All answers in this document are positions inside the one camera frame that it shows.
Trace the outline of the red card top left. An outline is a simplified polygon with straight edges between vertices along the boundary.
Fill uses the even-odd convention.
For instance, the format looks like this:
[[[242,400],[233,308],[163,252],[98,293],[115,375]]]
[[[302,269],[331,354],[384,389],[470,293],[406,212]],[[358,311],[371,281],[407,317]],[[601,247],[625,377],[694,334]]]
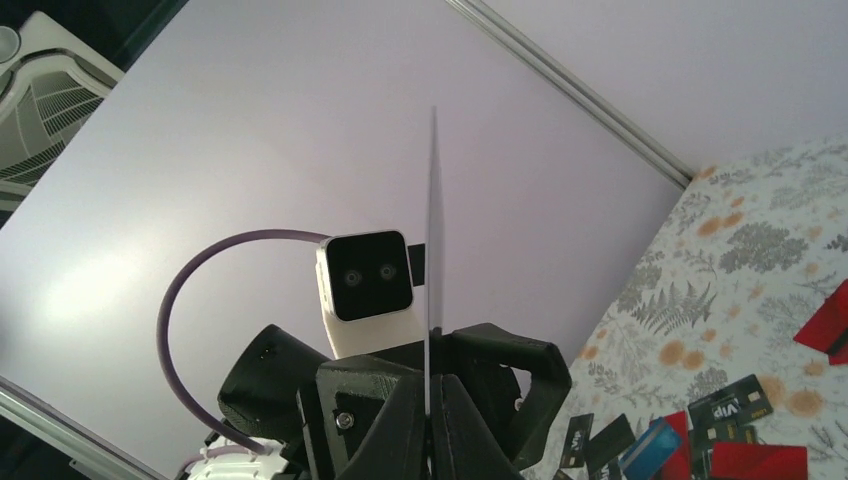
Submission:
[[[831,366],[847,364],[847,281],[844,280],[793,340],[825,354]]]

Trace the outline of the blue card pile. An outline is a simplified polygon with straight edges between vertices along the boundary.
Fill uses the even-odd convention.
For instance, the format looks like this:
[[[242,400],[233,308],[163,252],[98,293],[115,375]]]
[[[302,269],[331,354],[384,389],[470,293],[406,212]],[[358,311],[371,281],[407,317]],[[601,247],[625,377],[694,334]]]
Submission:
[[[619,459],[629,480],[647,480],[659,472],[679,450],[682,439],[665,418],[654,421]]]

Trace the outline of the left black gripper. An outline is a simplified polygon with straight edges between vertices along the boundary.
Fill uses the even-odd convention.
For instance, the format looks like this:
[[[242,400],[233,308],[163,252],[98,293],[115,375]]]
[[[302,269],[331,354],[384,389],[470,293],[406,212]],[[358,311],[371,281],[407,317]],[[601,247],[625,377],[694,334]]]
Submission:
[[[435,375],[455,375],[498,445],[521,474],[544,454],[548,431],[572,387],[552,343],[483,323],[440,338]],[[331,360],[275,325],[238,359],[218,394],[226,423],[251,437],[283,444],[302,478],[336,479],[347,466],[396,384],[424,381],[421,342]],[[425,414],[425,466],[433,479],[430,416]]]

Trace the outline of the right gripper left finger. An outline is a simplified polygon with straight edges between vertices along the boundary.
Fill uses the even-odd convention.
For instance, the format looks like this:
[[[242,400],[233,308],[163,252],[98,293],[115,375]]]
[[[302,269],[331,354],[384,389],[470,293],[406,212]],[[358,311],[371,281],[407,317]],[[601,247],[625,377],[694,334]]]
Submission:
[[[424,381],[399,380],[337,480],[415,480],[425,466]]]

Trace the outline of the black card upper pile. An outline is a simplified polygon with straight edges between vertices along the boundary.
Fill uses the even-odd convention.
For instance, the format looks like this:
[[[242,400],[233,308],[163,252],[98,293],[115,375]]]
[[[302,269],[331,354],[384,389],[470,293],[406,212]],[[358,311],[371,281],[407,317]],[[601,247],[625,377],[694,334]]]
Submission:
[[[706,395],[687,407],[695,429],[706,429],[720,422],[746,425],[774,412],[765,389],[754,374]]]

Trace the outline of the red card upper pile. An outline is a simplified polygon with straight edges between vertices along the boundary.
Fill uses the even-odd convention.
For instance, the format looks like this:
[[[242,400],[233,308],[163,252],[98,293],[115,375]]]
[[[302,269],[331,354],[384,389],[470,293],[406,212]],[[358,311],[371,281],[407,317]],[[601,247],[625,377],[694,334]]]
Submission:
[[[718,442],[710,479],[807,480],[808,455],[802,446]]]

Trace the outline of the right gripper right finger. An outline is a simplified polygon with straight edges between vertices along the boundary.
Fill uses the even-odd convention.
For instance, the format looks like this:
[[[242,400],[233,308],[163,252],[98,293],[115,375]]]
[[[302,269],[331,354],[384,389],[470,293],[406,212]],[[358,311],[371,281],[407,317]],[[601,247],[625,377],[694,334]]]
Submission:
[[[431,377],[430,428],[433,479],[522,479],[455,375]]]

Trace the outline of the floral table mat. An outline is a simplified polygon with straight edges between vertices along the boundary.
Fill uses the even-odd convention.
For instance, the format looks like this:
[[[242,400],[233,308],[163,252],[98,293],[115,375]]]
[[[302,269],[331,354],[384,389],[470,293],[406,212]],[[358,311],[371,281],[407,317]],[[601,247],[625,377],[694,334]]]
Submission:
[[[570,365],[573,386],[527,479],[552,479],[569,421],[655,418],[747,375],[773,406],[765,444],[799,445],[813,479],[847,475],[847,369],[795,341],[847,277],[847,138],[699,174]]]

